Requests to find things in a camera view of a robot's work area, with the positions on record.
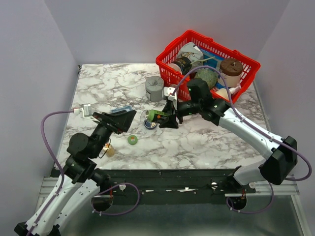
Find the clear foil seal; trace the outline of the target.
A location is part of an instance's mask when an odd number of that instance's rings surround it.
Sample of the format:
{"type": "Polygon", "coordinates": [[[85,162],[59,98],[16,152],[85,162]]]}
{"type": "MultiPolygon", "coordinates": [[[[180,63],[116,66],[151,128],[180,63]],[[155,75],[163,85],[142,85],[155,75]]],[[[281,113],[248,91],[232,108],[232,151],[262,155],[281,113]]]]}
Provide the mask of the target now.
{"type": "Polygon", "coordinates": [[[142,114],[140,115],[140,122],[144,122],[146,120],[146,113],[147,113],[147,110],[144,110],[142,112],[142,114]]]}

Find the green bottle cap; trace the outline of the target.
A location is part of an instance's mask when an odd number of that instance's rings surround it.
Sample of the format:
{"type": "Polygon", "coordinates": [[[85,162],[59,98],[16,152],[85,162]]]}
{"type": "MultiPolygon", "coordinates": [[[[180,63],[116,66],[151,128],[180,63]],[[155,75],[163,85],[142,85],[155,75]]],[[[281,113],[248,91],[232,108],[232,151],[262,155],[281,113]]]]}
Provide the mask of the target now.
{"type": "Polygon", "coordinates": [[[130,145],[135,145],[138,142],[138,138],[135,135],[130,135],[127,141],[130,145]]]}

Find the dark blue round dish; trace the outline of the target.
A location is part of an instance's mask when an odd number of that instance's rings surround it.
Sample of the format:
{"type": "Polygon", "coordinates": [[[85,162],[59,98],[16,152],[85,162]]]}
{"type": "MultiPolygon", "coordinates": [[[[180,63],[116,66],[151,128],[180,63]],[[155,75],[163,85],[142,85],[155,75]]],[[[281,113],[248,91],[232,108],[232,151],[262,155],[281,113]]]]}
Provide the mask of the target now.
{"type": "Polygon", "coordinates": [[[153,129],[155,129],[157,127],[157,124],[155,122],[150,122],[150,121],[147,121],[147,120],[145,120],[143,122],[143,124],[144,124],[145,128],[147,128],[149,130],[153,130],[153,129]]]}

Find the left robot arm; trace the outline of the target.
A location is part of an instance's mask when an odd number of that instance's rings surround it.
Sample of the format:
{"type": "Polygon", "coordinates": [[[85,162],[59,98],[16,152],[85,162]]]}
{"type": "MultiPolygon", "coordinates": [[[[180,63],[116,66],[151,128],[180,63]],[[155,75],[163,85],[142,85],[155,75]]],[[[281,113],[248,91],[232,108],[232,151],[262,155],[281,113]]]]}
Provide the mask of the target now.
{"type": "Polygon", "coordinates": [[[98,158],[112,133],[127,132],[136,115],[135,110],[116,113],[96,113],[84,107],[74,109],[75,114],[97,123],[91,135],[74,134],[69,141],[70,154],[53,190],[37,212],[27,221],[19,223],[14,231],[19,236],[59,235],[71,217],[96,194],[113,189],[110,177],[92,161],[98,158]]]}

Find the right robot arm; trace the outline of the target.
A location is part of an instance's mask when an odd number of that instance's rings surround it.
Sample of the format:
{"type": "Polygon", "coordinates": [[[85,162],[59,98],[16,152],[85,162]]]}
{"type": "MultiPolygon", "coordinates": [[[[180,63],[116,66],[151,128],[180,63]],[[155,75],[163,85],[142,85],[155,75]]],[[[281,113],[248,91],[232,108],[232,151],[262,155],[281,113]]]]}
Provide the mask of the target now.
{"type": "Polygon", "coordinates": [[[297,164],[297,141],[287,136],[283,138],[255,124],[223,99],[214,99],[208,85],[201,79],[188,82],[191,99],[179,102],[174,87],[162,91],[166,105],[159,119],[161,128],[175,128],[183,122],[183,117],[199,114],[234,133],[260,153],[263,160],[247,166],[236,167],[227,177],[227,189],[239,192],[251,182],[268,181],[280,185],[288,180],[288,174],[297,164]]]}

